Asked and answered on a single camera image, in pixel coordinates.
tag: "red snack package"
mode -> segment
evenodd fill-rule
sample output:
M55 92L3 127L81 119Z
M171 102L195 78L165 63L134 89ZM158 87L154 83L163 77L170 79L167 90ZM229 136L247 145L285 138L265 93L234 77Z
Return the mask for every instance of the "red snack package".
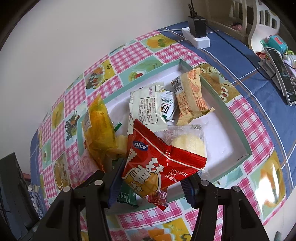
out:
M128 137L122 179L141 197L164 189L204 168L206 158L166 145L139 120Z
M168 188L164 188L163 190L159 190L144 197L144 199L147 202L153 203L155 206L159 207L163 211L168 207L168 202L166 201L167 192Z

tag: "snack package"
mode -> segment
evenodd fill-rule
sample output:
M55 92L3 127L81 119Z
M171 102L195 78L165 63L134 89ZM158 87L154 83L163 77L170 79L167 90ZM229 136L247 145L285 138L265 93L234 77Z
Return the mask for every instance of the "snack package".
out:
M173 121L173 115L177 109L177 99L174 92L161 91L161 112L165 121Z
M207 157L201 125L168 126L164 135L167 145Z
M168 125L161 112L161 92L163 83L155 83L131 92L128 135L133 133L135 119L141 121L152 132L165 131Z
M180 114L177 126L189 124L193 119L210 111L201 93L200 68L181 74L171 82L174 86Z
M114 169L117 160L112 161L112 169ZM127 203L133 207L138 207L136 202L136 194L125 182L122 182L117 202Z
M117 145L114 127L100 95L89 106L82 127L89 153L105 172L106 164L103 163L105 155L110 150L114 154Z
M155 206L159 207L163 211L168 207L167 192L168 188L164 188L144 197L144 199L147 202L153 203Z
M74 164L74 168L80 184L86 181L97 170L99 170L99 167L89 154L87 148L84 150L79 161Z
M204 168L206 158L166 145L139 120L128 136L124 181L141 197L162 190Z

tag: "pink checkered tablecloth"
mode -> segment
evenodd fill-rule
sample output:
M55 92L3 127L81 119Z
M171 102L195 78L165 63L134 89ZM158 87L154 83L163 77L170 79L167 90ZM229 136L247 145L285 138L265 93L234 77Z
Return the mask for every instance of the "pink checkered tablecloth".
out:
M143 42L159 34L161 33L158 31L149 32L136 38L134 41L130 42L129 45L114 51L112 55L105 55L85 70L83 74L81 74L81 77L77 78L50 108L51 112L39 127L41 145L37 158L40 178L44 180L44 187L42 188L46 197L45 205L47 209L49 209L50 204L59 193L55 184L53 166L54 162L62 155L66 159L66 172L71 186L75 188L80 184L75 169L75 165L80 158L78 139L73 138L70 142L66 140L67 133L65 131L65 124L72 115L78 115L77 111L83 109L82 106L90 106L99 94L103 99L107 97L110 99L115 96L116 91L127 85L126 81L123 81L123 74L129 71L130 67L139 62L142 63L142 61L148 57L151 58L152 56L152 58L157 61L160 60L163 65L179 59L185 61L192 67L205 63L204 59L180 43L160 47L153 52L151 48L147 47ZM107 60L110 62L111 70L114 72L112 72L112 75L106 78L101 85L94 89L89 89L89 87L86 86L86 80L88 80L89 76L95 75L94 70L96 70L98 66L103 66L103 63ZM59 103L61 102L64 103L61 113L63 118L57 125L53 126L52 123L55 123L53 121L53 112L57 106L60 106ZM243 177L237 179L233 185L238 185L242 189L257 215L263 221L263 224L266 224L284 204L286 199L283 199L277 208L263 220L250 175L270 157L274 146L259 117L243 96L239 95L235 97L232 101L227 103L227 107L243 130L252 150L252 155L241 165L244 171ZM198 212L198 210L184 209L181 202L177 200L169 203L168 208L164 211L155 207L139 212L116 215L116 217L112 219L113 224L115 223L115 227L110 228L110 234L114 241L128 241L131 240L129 235L130 230L137 230L142 227L150 228L178 218L184 221L188 232L192 232ZM86 221L82 216L80 217L80 221L81 230L86 231ZM215 241L221 238L222 223L223 207L219 206Z

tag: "yellow snack package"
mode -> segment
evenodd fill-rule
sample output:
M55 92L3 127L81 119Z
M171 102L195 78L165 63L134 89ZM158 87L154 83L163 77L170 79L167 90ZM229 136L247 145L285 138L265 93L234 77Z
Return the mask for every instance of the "yellow snack package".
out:
M177 126L189 124L193 119L214 110L208 108L202 97L200 68L181 74L171 82L174 86L180 114Z
M106 153L110 150L116 150L117 144L114 127L100 95L89 106L82 126L89 153L100 169L102 168L102 171L105 172L104 159Z

